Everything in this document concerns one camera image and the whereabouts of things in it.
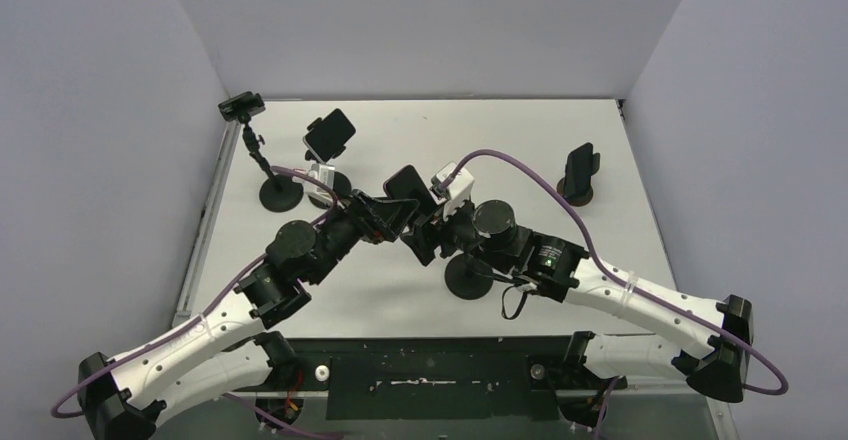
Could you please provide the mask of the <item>purple-edged black smartphone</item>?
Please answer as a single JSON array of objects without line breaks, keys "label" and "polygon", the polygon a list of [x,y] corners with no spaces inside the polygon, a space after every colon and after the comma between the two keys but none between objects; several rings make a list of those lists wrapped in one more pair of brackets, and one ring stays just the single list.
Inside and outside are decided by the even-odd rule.
[{"label": "purple-edged black smartphone", "polygon": [[384,193],[393,200],[414,199],[420,215],[431,215],[438,208],[431,191],[413,165],[405,165],[383,184]]}]

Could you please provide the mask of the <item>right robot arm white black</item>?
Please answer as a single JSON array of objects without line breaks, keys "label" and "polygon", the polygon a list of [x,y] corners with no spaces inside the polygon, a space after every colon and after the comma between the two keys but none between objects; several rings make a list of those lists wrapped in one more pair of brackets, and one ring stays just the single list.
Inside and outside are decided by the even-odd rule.
[{"label": "right robot arm white black", "polygon": [[[437,255],[461,252],[474,266],[509,276],[528,295],[583,306],[642,328],[635,336],[580,333],[562,360],[565,379],[577,387],[616,376],[683,380],[719,401],[744,397],[753,337],[749,300],[690,296],[595,263],[564,239],[517,224],[512,207],[490,200],[466,203],[446,217],[436,211],[412,221],[402,241],[427,265]],[[732,334],[743,345],[727,339]]]}]

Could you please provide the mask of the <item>black round-base phone stand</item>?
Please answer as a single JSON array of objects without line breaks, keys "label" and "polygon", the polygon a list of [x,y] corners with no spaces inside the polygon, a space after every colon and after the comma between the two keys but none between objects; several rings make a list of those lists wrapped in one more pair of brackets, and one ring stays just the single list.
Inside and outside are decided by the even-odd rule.
[{"label": "black round-base phone stand", "polygon": [[492,270],[467,254],[450,259],[443,277],[449,292],[462,300],[481,299],[494,284]]}]

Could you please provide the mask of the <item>black smartphone white edge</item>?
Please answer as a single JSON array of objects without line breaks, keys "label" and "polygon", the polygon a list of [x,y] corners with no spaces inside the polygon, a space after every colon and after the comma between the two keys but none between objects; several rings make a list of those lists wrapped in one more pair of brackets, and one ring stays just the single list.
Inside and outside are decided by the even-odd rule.
[{"label": "black smartphone white edge", "polygon": [[346,143],[355,135],[356,128],[341,109],[334,109],[307,127],[303,137],[305,160],[327,164],[340,156]]}]

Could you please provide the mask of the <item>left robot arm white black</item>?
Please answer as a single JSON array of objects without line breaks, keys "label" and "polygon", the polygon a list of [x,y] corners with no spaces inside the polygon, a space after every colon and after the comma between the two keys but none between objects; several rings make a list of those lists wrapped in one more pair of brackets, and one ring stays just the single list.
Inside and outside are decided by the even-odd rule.
[{"label": "left robot arm white black", "polygon": [[321,283],[365,241],[394,242],[415,216],[415,199],[372,198],[354,190],[312,224],[283,224],[264,254],[201,313],[166,334],[113,357],[79,365],[78,403],[96,439],[147,439],[163,410],[159,395],[220,352],[292,317]]}]

